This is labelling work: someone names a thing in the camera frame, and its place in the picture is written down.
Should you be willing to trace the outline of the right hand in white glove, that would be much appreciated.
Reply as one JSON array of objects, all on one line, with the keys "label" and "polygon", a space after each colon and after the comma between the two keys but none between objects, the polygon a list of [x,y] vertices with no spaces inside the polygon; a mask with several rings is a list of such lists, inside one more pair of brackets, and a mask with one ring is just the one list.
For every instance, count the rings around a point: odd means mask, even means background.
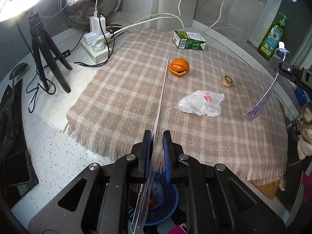
[{"label": "right hand in white glove", "polygon": [[312,113],[311,102],[306,103],[302,109],[302,123],[300,125],[300,139],[297,144],[297,151],[300,160],[305,159],[312,154]]}]

